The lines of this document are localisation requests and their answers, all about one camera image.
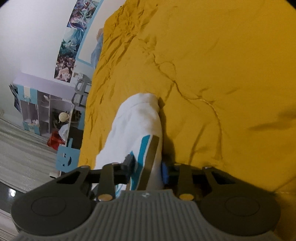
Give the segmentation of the mustard yellow bed cover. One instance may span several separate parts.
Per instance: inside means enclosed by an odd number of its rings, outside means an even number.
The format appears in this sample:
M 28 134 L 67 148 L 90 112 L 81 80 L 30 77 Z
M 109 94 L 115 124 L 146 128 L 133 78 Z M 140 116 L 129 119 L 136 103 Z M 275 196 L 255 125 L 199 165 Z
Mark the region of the mustard yellow bed cover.
M 79 163 L 94 166 L 119 106 L 160 101 L 163 152 L 276 194 L 295 240 L 295 8 L 288 1 L 126 1 L 104 25 Z

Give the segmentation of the desk shelf unit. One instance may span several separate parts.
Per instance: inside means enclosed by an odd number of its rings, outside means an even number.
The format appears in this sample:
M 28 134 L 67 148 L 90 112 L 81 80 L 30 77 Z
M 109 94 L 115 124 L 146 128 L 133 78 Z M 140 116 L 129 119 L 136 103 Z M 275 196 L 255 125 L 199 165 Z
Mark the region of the desk shelf unit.
M 74 114 L 81 116 L 84 111 L 71 102 L 73 87 L 26 73 L 16 75 L 11 92 L 18 101 L 24 129 L 42 137 L 50 137 L 53 131 L 69 124 Z M 70 116 L 65 123 L 59 122 L 61 112 Z

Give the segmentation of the white t-shirt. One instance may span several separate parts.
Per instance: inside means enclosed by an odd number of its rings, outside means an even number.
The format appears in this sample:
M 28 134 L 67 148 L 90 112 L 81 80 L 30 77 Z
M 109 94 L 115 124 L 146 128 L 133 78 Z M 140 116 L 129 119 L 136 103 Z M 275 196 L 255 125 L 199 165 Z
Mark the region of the white t-shirt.
M 118 184 L 115 195 L 124 190 L 160 190 L 163 131 L 158 98 L 138 93 L 119 107 L 103 149 L 96 156 L 95 169 L 122 163 L 128 154 L 135 158 L 129 184 Z

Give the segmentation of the grey striped rug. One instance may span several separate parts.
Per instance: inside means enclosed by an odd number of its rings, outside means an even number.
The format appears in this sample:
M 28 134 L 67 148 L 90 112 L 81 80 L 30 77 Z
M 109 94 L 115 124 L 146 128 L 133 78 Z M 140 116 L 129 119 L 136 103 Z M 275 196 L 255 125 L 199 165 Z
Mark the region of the grey striped rug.
M 1 120 L 1 182 L 28 192 L 51 180 L 56 152 L 43 137 Z

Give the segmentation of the cream round ball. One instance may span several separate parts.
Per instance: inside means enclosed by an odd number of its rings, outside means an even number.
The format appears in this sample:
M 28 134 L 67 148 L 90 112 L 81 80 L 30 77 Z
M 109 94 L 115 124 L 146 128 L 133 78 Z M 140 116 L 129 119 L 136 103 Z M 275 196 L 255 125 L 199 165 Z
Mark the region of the cream round ball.
M 60 123 L 65 123 L 66 121 L 68 121 L 69 120 L 69 118 L 70 118 L 70 116 L 69 116 L 69 114 L 68 113 L 66 113 L 66 112 L 61 112 L 60 114 L 59 114 L 59 122 Z

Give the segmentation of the grey chair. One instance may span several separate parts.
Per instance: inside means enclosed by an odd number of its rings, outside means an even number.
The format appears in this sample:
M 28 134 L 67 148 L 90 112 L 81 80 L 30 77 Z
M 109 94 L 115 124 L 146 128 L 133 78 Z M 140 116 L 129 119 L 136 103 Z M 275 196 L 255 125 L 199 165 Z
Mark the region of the grey chair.
M 72 104 L 77 108 L 86 108 L 86 101 L 91 85 L 92 81 L 88 76 L 83 75 L 82 77 L 79 77 L 78 82 L 74 87 L 74 95 L 71 100 Z

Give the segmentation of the blue smiley board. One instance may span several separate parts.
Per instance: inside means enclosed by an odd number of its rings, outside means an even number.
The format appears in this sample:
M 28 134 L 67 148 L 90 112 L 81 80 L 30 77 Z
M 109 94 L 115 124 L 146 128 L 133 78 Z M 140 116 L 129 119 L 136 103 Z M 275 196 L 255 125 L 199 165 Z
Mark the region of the blue smiley board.
M 67 146 L 59 146 L 56 158 L 56 169 L 61 172 L 71 172 L 78 167 L 80 150 L 72 148 L 73 138 Z

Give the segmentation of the red bag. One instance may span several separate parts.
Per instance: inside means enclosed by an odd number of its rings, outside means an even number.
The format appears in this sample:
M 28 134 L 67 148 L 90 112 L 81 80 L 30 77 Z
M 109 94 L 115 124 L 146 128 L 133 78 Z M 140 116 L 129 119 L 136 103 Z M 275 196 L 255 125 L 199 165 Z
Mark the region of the red bag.
M 57 131 L 53 131 L 51 133 L 50 138 L 48 139 L 47 146 L 53 148 L 54 150 L 58 150 L 60 145 L 64 145 L 65 142 L 60 137 L 59 133 Z

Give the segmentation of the blue pillow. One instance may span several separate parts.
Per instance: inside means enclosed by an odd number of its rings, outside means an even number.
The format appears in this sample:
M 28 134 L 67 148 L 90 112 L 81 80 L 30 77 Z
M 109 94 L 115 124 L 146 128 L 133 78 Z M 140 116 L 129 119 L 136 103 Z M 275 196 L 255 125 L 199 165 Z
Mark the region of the blue pillow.
M 100 28 L 97 32 L 97 35 L 96 35 L 96 40 L 97 40 L 97 43 L 96 43 L 96 46 L 91 54 L 91 66 L 95 69 L 97 64 L 98 64 L 98 61 L 99 61 L 99 58 L 100 58 L 100 54 L 101 54 L 101 51 L 102 51 L 102 45 L 103 45 L 103 28 Z

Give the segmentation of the anime poster strip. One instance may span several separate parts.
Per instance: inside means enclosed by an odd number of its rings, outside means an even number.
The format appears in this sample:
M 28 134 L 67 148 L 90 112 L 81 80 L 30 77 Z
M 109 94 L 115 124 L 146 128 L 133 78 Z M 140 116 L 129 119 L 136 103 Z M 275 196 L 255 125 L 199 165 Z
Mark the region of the anime poster strip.
M 101 4 L 102 1 L 76 1 L 57 56 L 54 74 L 56 80 L 70 82 L 79 47 L 92 17 L 99 10 Z

